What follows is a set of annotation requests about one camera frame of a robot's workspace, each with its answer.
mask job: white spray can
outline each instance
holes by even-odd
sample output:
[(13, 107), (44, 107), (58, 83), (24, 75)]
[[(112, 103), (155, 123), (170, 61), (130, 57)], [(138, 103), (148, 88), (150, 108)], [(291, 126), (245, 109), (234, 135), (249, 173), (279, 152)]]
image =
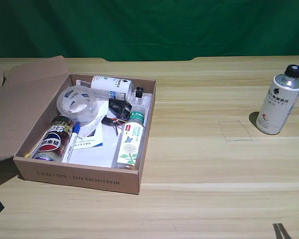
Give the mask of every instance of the white spray can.
[(277, 134), (283, 128), (299, 97), (299, 66), (289, 65), (274, 77), (256, 120), (258, 129)]

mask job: blue marker cap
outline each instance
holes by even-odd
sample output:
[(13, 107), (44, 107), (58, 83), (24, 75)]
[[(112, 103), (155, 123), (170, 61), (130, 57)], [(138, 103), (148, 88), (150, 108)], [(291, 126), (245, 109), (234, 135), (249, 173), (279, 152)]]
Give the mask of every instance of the blue marker cap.
[(81, 128), (81, 126), (78, 123), (76, 125), (74, 125), (73, 133), (79, 133), (80, 132), (80, 128)]

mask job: packing tape roll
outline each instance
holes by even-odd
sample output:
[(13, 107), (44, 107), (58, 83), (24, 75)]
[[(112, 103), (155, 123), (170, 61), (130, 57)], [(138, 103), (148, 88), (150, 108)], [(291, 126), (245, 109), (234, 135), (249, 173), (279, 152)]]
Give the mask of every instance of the packing tape roll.
[(92, 122), (99, 112), (93, 91), (85, 86), (72, 86), (63, 91), (56, 106), (63, 116), (81, 126)]

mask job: bottle cap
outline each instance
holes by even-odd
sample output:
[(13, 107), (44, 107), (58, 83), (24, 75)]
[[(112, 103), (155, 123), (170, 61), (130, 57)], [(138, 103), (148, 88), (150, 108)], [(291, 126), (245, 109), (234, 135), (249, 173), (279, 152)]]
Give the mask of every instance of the bottle cap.
[(142, 96), (143, 96), (143, 91), (144, 91), (143, 87), (137, 87), (137, 88), (136, 88), (136, 92), (135, 92), (135, 96), (136, 96), (137, 98), (142, 98)]
[(292, 78), (299, 78), (299, 66), (289, 65), (285, 71), (285, 75)]

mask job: cardboard box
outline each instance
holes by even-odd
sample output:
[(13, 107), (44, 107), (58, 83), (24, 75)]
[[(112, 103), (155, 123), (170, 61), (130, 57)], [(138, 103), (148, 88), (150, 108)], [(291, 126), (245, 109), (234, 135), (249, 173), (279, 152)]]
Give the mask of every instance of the cardboard box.
[(103, 168), (24, 158), (58, 115), (56, 100), (76, 80), (93, 75), (69, 74), (62, 56), (12, 68), (0, 89), (0, 159), (13, 160), (25, 180), (138, 194), (155, 102), (155, 80), (124, 78), (153, 93), (138, 170)]

